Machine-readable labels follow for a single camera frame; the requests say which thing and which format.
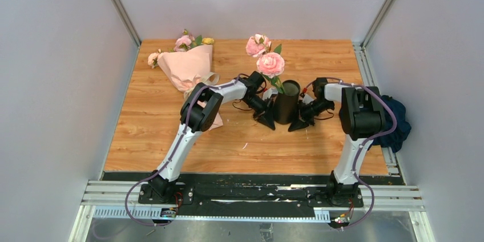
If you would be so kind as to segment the pink paper bouquet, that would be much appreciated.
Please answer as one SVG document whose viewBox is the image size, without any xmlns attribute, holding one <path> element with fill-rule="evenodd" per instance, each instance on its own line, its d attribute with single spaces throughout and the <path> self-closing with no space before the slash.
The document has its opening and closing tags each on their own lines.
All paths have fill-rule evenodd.
<svg viewBox="0 0 484 242">
<path fill-rule="evenodd" d="M 195 78 L 213 72 L 213 43 L 212 38 L 195 37 L 185 29 L 172 50 L 158 49 L 148 56 L 147 64 L 161 68 L 173 86 L 184 93 Z"/>
</svg>

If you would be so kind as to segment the pink rose stem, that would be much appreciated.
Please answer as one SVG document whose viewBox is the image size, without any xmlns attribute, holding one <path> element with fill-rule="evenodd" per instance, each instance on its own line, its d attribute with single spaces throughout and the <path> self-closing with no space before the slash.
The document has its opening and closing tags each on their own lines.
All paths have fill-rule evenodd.
<svg viewBox="0 0 484 242">
<path fill-rule="evenodd" d="M 285 70 L 285 60 L 281 55 L 282 44 L 272 47 L 271 39 L 264 34 L 254 34 L 245 45 L 245 52 L 256 58 L 257 71 L 273 86 L 278 93 L 284 94 L 285 88 L 280 75 Z"/>
</svg>

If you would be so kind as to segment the black cylindrical vase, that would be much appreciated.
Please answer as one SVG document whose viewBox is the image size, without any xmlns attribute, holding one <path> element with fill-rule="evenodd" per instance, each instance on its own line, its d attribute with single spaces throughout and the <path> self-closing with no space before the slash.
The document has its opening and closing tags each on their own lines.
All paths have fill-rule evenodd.
<svg viewBox="0 0 484 242">
<path fill-rule="evenodd" d="M 273 106 L 273 118 L 279 124 L 290 124 L 299 115 L 300 85 L 294 80 L 283 82 L 284 93 L 277 94 Z"/>
</svg>

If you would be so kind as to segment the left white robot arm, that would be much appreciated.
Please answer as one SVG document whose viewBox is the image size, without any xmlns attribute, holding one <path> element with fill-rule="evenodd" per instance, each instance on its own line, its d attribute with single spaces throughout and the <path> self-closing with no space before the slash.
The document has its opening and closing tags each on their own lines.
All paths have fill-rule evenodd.
<svg viewBox="0 0 484 242">
<path fill-rule="evenodd" d="M 170 203 L 183 163 L 191 148 L 214 124 L 221 105 L 240 100 L 253 110 L 253 118 L 260 124 L 275 129 L 272 102 L 259 96 L 265 79 L 254 71 L 249 76 L 240 74 L 228 83 L 210 86 L 198 83 L 180 110 L 180 125 L 175 139 L 156 170 L 147 180 L 153 197 L 162 204 Z"/>
</svg>

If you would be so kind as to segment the cream printed ribbon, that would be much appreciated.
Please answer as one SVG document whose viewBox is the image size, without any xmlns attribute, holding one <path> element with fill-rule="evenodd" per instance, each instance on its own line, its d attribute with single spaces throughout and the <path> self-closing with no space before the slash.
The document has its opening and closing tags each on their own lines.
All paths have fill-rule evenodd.
<svg viewBox="0 0 484 242">
<path fill-rule="evenodd" d="M 204 76 L 195 78 L 191 82 L 191 84 L 189 85 L 187 90 L 185 90 L 184 100 L 186 100 L 190 96 L 190 94 L 192 93 L 192 91 L 194 90 L 194 88 L 196 87 L 196 85 L 198 83 L 204 83 L 204 84 L 209 85 L 209 86 L 214 86 L 214 85 L 217 85 L 217 83 L 219 82 L 219 79 L 220 79 L 220 75 L 216 72 L 209 72 L 208 74 L 206 74 Z"/>
</svg>

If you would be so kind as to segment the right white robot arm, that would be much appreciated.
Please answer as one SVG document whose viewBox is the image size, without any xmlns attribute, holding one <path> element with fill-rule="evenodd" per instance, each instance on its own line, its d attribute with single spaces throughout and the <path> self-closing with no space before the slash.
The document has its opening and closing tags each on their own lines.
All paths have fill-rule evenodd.
<svg viewBox="0 0 484 242">
<path fill-rule="evenodd" d="M 376 86 L 316 78 L 312 87 L 314 99 L 304 98 L 299 102 L 298 118 L 288 130 L 292 132 L 313 126 L 316 116 L 333 110 L 335 103 L 341 105 L 338 115 L 346 135 L 344 147 L 338 165 L 321 192 L 329 204 L 338 207 L 357 195 L 362 161 L 375 135 L 386 125 L 384 103 Z"/>
</svg>

